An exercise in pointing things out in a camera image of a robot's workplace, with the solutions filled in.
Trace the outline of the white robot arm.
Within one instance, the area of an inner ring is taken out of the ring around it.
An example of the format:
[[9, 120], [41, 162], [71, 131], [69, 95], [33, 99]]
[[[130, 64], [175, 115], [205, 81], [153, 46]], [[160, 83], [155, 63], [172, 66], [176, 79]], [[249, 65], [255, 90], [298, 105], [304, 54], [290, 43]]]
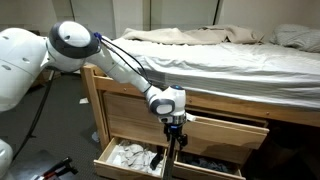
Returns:
[[43, 69], [74, 72], [85, 63], [98, 66], [118, 83], [136, 87], [160, 122], [170, 127], [186, 122], [182, 87], [155, 87], [138, 71], [141, 64], [132, 55], [74, 21], [54, 24], [46, 37], [21, 28], [0, 32], [0, 112], [13, 109]]

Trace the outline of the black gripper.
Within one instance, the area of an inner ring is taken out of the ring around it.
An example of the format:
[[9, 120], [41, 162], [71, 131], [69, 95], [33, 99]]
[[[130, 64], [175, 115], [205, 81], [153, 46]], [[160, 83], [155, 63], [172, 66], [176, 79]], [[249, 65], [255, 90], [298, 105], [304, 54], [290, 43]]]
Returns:
[[185, 147], [188, 144], [188, 135], [182, 133], [182, 124], [165, 124], [164, 134], [167, 137], [167, 141], [174, 145], [175, 142], [179, 143], [180, 147]]

